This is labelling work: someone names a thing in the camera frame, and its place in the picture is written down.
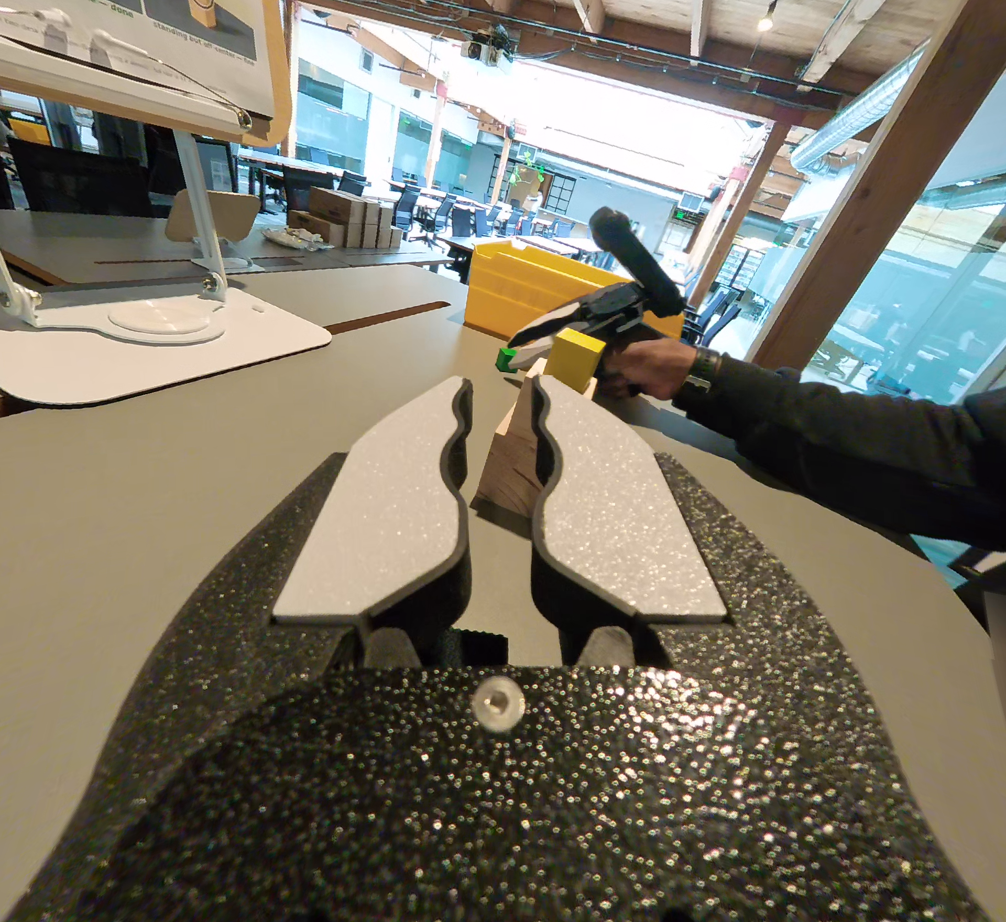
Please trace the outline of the yellow plastic bin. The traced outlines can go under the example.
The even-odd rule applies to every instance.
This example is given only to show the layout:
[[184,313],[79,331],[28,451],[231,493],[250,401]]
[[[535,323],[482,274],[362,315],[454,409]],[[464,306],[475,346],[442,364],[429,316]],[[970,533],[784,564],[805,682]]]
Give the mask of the yellow plastic bin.
[[627,279],[512,238],[473,250],[464,323],[509,340],[567,302]]

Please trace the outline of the small beige board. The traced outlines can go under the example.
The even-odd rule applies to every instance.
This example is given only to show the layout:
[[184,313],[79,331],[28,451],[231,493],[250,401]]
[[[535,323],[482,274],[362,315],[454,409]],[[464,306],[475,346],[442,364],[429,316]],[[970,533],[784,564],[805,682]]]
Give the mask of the small beige board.
[[[250,234],[260,209],[259,199],[252,194],[219,190],[210,190],[207,196],[224,269],[229,272],[250,265],[250,261],[237,257],[233,246]],[[173,200],[165,236],[174,243],[199,247],[194,211],[186,188],[182,188]]]

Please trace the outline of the white document stand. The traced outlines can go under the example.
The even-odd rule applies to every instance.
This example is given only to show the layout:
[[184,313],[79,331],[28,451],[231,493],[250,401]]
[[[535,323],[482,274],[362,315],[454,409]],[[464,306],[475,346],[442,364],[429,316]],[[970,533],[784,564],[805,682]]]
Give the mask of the white document stand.
[[54,301],[2,270],[2,393],[33,405],[81,407],[141,395],[208,375],[327,345],[331,335],[282,309],[228,286],[220,239],[193,130],[225,126],[250,131],[244,106],[220,98],[175,94],[165,84],[127,78],[51,48],[2,41],[2,70],[24,93],[54,85],[60,98],[97,104],[110,97],[139,119],[164,112],[174,126],[203,266],[179,286],[75,288]]

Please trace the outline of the person's right forearm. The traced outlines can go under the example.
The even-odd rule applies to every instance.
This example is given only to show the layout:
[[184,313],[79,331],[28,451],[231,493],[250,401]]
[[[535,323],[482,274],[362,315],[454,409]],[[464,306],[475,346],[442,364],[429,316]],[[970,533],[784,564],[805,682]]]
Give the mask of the person's right forearm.
[[687,416],[800,494],[895,531],[1005,545],[1005,391],[951,406],[841,392],[724,356]]

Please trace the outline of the large natural wooden cube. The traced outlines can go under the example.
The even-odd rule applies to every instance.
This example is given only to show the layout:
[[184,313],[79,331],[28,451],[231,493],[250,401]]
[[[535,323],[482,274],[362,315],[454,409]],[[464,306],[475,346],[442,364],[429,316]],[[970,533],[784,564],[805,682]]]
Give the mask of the large natural wooden cube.
[[532,380],[545,365],[545,359],[538,360],[528,371],[514,406],[497,427],[471,504],[488,522],[523,538],[531,536],[531,519],[542,490],[536,476]]

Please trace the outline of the yellow wooden cube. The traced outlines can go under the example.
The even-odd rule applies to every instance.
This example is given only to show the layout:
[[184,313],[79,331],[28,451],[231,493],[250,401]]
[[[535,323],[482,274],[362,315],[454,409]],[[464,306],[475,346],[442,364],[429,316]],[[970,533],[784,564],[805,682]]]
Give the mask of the yellow wooden cube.
[[606,348],[606,342],[597,337],[565,327],[554,337],[543,375],[551,375],[583,394],[595,379]]

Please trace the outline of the black wristwatch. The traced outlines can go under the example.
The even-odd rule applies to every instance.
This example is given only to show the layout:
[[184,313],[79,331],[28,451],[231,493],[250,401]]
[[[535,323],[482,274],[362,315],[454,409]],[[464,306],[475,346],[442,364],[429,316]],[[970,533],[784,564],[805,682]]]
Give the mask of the black wristwatch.
[[695,354],[679,389],[679,396],[705,396],[712,391],[723,356],[706,346],[694,346]]

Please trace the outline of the person's right hand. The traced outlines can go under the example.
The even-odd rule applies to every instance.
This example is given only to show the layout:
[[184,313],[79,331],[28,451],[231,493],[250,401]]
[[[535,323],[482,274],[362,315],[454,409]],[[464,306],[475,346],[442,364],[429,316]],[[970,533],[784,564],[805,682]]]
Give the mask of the person's right hand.
[[608,391],[621,398],[673,400],[697,358],[697,348],[672,338],[627,343],[608,356]]

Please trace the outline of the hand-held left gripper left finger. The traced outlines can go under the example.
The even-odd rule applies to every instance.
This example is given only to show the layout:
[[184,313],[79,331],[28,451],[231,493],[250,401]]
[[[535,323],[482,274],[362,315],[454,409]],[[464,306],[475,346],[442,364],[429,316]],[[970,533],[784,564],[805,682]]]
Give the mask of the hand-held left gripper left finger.
[[453,375],[356,441],[275,601],[275,623],[349,627],[368,667],[436,664],[471,599],[461,487],[472,416],[473,385]]

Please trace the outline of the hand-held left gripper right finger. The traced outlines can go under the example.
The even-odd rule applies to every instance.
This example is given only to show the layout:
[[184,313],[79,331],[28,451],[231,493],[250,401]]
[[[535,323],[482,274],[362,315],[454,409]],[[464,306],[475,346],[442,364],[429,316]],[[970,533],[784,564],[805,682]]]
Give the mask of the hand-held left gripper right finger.
[[576,664],[596,630],[647,663],[665,627],[718,629],[728,610],[667,478],[637,431],[551,375],[531,382],[536,474],[531,595]]

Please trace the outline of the stack of cardboard boxes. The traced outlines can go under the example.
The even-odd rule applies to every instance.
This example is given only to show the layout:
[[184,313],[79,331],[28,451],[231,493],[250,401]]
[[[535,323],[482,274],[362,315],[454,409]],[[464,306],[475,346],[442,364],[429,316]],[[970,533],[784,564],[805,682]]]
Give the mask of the stack of cardboard boxes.
[[320,236],[326,245],[350,251],[393,251],[409,233],[407,227],[398,225],[395,207],[388,200],[318,186],[294,191],[287,224]]

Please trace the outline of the metal air duct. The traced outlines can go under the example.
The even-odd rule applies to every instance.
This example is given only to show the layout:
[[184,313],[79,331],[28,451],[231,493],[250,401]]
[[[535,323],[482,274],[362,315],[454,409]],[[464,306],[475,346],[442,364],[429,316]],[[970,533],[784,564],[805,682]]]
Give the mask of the metal air duct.
[[833,177],[845,170],[847,161],[836,156],[835,151],[887,116],[921,61],[926,46],[924,42],[813,136],[803,140],[790,156],[793,168],[799,174],[820,177]]

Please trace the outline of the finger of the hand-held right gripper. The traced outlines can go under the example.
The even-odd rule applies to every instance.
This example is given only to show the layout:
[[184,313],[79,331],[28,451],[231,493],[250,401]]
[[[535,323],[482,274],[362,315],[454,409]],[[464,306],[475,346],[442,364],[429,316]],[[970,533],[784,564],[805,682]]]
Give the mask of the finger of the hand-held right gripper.
[[539,360],[547,359],[554,345],[557,332],[528,341],[520,346],[510,346],[518,351],[520,372],[529,371]]
[[553,309],[519,330],[521,348],[548,348],[562,330],[585,330],[583,300],[573,300]]

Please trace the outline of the wooden pillar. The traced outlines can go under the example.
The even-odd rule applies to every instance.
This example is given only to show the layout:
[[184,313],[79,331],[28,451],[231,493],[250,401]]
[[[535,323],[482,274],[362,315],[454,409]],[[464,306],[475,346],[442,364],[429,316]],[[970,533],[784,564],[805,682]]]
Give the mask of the wooden pillar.
[[1004,2],[956,2],[775,303],[748,362],[800,372],[811,361],[1004,72]]

